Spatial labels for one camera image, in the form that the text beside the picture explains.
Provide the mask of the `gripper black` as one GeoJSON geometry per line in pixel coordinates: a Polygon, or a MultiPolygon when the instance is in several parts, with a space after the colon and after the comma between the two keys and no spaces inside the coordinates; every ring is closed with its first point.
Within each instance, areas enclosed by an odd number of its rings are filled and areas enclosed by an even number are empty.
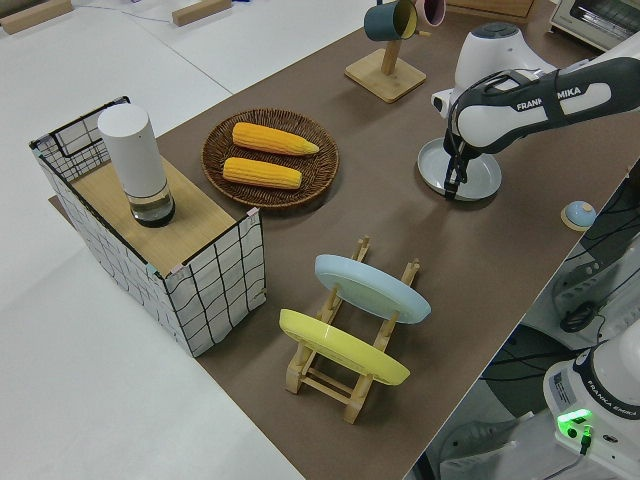
{"type": "Polygon", "coordinates": [[[466,146],[466,142],[461,139],[445,140],[445,151],[450,156],[443,186],[446,200],[454,200],[459,184],[467,182],[467,167],[472,158],[472,151],[465,152],[466,146]]]}

